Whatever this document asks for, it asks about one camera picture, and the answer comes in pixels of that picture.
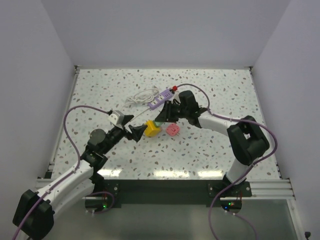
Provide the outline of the green plug adapter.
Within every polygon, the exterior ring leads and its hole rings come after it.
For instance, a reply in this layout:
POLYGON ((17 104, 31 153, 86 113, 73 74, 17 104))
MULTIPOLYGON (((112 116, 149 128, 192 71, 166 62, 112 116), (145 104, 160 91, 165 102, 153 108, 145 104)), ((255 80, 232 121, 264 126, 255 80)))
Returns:
POLYGON ((154 121, 153 123, 157 128, 159 128, 163 124, 163 122, 159 122, 159 121, 154 121))

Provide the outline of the pink plug adapter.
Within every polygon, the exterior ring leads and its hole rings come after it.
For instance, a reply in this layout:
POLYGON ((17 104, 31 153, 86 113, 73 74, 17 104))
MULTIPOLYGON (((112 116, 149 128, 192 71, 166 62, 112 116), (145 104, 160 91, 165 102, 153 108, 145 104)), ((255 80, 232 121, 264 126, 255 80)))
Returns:
POLYGON ((176 123, 172 123, 165 129, 165 131, 169 136, 174 137, 180 134, 180 127, 176 123))

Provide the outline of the yellow cube socket adapter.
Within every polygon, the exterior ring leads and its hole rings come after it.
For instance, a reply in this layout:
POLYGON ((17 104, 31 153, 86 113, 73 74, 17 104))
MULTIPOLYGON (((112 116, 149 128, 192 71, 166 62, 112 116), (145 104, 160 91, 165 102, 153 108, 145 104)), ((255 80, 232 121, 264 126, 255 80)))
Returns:
POLYGON ((147 128, 144 130, 144 135, 146 137, 155 137, 162 131, 162 128, 156 126, 153 120, 148 120, 145 125, 147 126, 147 128))

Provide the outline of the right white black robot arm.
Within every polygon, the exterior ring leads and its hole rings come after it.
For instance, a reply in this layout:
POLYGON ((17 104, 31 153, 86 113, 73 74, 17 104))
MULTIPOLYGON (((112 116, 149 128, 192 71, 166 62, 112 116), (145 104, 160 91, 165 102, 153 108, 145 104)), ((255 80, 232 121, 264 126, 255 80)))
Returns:
POLYGON ((199 106, 190 90, 179 93, 178 99, 166 100, 155 121, 176 123, 180 119, 199 129, 212 130, 229 138, 235 160, 223 177, 222 189, 227 196, 235 196, 254 161, 270 148, 261 126, 250 115, 236 123, 227 117, 213 116, 208 109, 199 106))

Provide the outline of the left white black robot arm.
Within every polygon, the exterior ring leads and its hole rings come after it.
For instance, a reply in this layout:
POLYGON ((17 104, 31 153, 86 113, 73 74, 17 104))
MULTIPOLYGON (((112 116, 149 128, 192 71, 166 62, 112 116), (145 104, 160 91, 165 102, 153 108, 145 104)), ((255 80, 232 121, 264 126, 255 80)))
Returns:
POLYGON ((12 238, 16 239, 19 232, 24 232, 33 240, 42 240, 63 211, 83 197, 99 196, 104 184, 98 172, 108 160, 106 153, 123 138, 138 142, 148 127, 146 124, 130 125, 133 118, 133 115, 124 115, 117 110, 110 111, 108 120, 113 127, 109 131, 93 130, 84 152, 75 151, 77 161, 70 169, 36 191, 25 191, 12 220, 17 226, 12 238))

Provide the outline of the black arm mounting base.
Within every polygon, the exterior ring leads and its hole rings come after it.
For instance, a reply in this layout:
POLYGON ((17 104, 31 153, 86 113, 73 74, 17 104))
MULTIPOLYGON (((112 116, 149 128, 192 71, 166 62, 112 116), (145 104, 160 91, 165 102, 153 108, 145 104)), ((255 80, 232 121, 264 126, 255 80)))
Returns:
POLYGON ((226 185, 222 180, 124 180, 105 179, 85 198, 85 208, 101 212, 122 205, 205 205, 226 185))

